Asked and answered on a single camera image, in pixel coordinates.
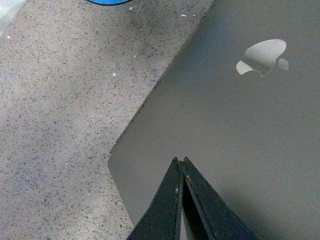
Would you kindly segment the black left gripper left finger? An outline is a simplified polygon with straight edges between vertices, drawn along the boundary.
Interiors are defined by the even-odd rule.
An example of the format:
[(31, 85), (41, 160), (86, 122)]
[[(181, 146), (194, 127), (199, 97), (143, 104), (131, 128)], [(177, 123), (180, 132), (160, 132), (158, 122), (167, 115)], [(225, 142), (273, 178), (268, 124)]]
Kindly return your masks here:
[(128, 240), (179, 240), (181, 238), (184, 176), (175, 157), (147, 211)]

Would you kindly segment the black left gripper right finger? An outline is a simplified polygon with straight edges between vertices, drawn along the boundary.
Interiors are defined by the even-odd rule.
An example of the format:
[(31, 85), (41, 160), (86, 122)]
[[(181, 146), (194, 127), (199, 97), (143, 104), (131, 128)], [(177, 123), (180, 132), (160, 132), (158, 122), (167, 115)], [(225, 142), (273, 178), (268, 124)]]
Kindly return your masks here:
[(256, 240), (188, 157), (182, 165), (182, 206), (190, 234), (197, 240)]

